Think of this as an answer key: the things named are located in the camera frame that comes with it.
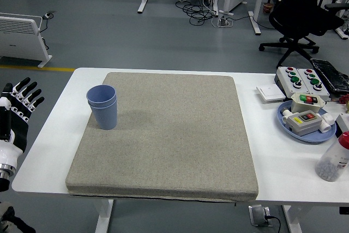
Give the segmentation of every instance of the gray floor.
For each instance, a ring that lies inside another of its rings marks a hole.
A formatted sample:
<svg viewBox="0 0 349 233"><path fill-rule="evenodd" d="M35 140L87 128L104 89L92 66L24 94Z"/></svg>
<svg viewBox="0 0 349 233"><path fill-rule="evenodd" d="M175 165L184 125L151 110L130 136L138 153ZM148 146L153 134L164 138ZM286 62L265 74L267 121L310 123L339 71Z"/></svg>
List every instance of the gray floor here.
<svg viewBox="0 0 349 233"><path fill-rule="evenodd" d="M4 13L38 15L54 10L49 28L42 32L53 56L47 67L107 67L194 71L275 73L283 50L258 50L259 43L277 41L281 35L263 29L255 36L249 19L235 21L232 28L214 28L211 21L192 26L175 6L178 0L149 0L138 14L141 0L0 0ZM234 18L247 16L256 0L246 0L233 12ZM261 13L258 22L270 27ZM347 42L336 33L312 37L320 46L314 57L331 61L349 73ZM46 70L4 69L2 65L36 66L36 61L0 59L0 86L17 83L29 76L39 83L45 102L29 121L27 150L39 134L71 73ZM310 63L293 54L284 65L308 68ZM0 201L11 202L16 215L37 232L94 232L97 213L92 202L83 198L18 195L9 190ZM288 232L280 206L269 205L272 215ZM120 199L113 209L109 232L277 232L250 225L248 204ZM301 223L303 233L347 232L349 220L337 207L313 208Z"/></svg>

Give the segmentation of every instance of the chair base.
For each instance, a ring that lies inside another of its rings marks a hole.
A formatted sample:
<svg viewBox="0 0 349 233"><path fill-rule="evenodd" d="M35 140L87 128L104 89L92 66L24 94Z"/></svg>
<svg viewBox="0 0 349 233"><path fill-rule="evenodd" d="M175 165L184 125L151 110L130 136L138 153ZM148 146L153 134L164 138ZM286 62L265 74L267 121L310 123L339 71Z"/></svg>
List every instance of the chair base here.
<svg viewBox="0 0 349 233"><path fill-rule="evenodd" d="M259 50L264 51L266 46L269 47L282 47L286 48L287 51L286 53L282 56L280 61L278 62L278 65L276 67L280 67L283 61L293 52L297 52L303 57L305 57L307 60L310 60L312 57L305 52L304 49L311 49L313 53L318 53L319 47L315 45L315 42L310 40L309 38L305 38L306 40L309 41L308 44L301 44L299 43L299 39L291 39L283 36L282 38L279 39L279 42L276 43L262 43L260 44Z"/></svg>

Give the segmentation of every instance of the foam pad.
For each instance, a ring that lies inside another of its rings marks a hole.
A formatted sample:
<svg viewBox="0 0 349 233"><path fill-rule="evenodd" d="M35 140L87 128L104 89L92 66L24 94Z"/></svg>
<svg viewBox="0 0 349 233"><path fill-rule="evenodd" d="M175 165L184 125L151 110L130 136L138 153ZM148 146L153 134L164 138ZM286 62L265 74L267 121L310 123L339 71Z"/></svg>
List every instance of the foam pad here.
<svg viewBox="0 0 349 233"><path fill-rule="evenodd" d="M66 179L72 195L253 201L258 185L233 78L109 73L118 124L93 116Z"/></svg>

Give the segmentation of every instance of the stacked cups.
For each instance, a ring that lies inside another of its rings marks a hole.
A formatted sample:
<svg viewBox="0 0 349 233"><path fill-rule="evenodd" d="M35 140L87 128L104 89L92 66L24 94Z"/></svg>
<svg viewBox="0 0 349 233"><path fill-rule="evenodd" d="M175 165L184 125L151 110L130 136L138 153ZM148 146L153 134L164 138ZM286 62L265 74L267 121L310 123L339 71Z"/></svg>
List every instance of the stacked cups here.
<svg viewBox="0 0 349 233"><path fill-rule="evenodd" d="M109 85L91 88L86 98L101 129L112 129L117 124L116 90Z"/></svg>

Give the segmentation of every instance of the blue tray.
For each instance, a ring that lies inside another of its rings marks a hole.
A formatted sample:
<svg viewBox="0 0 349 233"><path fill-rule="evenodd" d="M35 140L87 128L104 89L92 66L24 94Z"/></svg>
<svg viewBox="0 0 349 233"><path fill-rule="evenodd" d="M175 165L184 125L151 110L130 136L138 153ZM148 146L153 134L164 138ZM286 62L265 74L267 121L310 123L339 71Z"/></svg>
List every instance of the blue tray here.
<svg viewBox="0 0 349 233"><path fill-rule="evenodd" d="M306 142L310 142L310 143L319 143L319 142L324 142L326 140L329 140L330 138L333 137L333 135L336 133L336 124L334 123L332 126L331 126L331 129L329 131L327 131L326 133L321 133L319 130L317 131L314 131L312 133L309 133L309 134L306 134L306 135L303 135L303 136L298 136L296 135L295 133L289 131L286 127L285 127L285 124L282 122L282 113L280 112L282 108L287 108L289 110L291 110L291 104L292 104L292 101L289 100L289 101L286 101L286 102L283 102L279 107L278 107L278 111L276 113L276 116L278 117L278 120L279 120L279 123L281 124L282 128L287 132L289 133L291 136L294 136L296 139L300 139L300 140L303 140L303 141L306 141ZM327 113L325 110L323 109L320 109L319 112L318 112L320 115L323 115L325 113Z"/></svg>

